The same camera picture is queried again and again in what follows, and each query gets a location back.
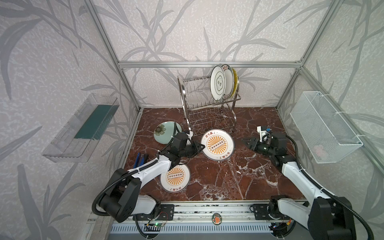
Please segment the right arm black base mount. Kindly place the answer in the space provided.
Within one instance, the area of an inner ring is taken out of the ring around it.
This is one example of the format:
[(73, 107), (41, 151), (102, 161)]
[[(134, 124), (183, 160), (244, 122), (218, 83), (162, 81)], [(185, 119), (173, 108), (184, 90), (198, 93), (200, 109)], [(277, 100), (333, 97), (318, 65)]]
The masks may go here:
[(281, 220), (281, 214), (271, 214), (268, 204), (253, 204), (249, 210), (254, 214), (255, 220)]

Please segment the yellow woven pattern plate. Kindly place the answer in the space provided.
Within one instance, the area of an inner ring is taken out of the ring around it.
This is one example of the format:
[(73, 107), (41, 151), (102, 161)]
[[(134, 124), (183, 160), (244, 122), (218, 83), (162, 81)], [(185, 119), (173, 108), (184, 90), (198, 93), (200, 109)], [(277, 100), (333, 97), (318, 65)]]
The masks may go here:
[(234, 97), (236, 92), (238, 91), (238, 88), (239, 88), (239, 76), (237, 74), (237, 71), (234, 68), (232, 68), (232, 70), (233, 70), (233, 74), (234, 74), (234, 89), (233, 89), (231, 97)]

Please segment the white plate dark green rim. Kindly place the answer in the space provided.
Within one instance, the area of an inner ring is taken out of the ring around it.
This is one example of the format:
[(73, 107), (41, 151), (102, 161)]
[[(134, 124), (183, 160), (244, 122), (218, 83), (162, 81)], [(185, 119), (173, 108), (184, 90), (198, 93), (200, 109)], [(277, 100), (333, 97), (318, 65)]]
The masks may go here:
[(225, 92), (224, 92), (224, 99), (228, 99), (231, 97), (234, 85), (235, 85), (235, 75), (233, 69), (229, 65), (222, 65), (222, 69), (225, 75)]

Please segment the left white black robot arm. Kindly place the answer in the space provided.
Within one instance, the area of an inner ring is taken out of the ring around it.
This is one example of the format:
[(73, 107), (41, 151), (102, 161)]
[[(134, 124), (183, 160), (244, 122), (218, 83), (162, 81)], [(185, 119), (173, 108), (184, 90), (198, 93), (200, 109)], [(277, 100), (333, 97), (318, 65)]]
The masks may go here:
[(194, 158), (206, 146), (192, 140), (193, 132), (176, 133), (156, 157), (142, 166), (117, 169), (105, 188), (92, 203), (92, 212), (97, 216), (112, 217), (118, 223), (127, 218), (137, 219), (147, 215), (154, 219), (160, 215), (161, 202), (148, 195), (141, 195), (141, 189), (157, 176), (167, 173), (179, 165), (182, 158)]

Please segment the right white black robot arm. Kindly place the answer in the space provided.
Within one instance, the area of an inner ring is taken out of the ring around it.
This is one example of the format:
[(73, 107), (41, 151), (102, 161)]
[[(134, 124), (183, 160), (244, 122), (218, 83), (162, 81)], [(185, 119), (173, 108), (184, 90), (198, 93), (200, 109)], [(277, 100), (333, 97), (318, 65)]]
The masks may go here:
[(276, 132), (267, 134), (266, 137), (269, 143), (264, 142), (263, 137), (244, 138), (242, 142), (248, 149), (268, 157), (309, 203), (306, 207), (292, 199), (280, 198), (277, 205), (281, 214), (306, 228), (314, 240), (355, 240), (355, 220), (363, 225), (369, 240), (375, 238), (369, 224), (353, 210), (348, 199), (337, 197), (321, 186), (303, 168), (298, 155), (288, 154), (288, 142), (298, 149), (297, 143), (290, 136)]

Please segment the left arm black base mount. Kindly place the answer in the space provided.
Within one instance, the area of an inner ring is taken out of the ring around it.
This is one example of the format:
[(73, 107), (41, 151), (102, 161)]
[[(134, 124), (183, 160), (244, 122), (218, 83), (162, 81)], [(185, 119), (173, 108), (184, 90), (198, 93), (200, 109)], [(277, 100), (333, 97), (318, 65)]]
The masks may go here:
[(172, 221), (175, 213), (175, 205), (173, 204), (160, 204), (148, 215), (141, 214), (138, 217), (139, 221)]

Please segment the white plate thin teal rim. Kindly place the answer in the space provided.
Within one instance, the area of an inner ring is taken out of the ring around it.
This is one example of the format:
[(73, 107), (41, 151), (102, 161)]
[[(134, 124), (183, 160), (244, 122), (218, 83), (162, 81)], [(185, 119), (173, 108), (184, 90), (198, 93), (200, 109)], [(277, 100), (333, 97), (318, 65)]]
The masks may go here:
[(224, 97), (226, 78), (221, 66), (215, 66), (211, 73), (210, 90), (215, 101)]

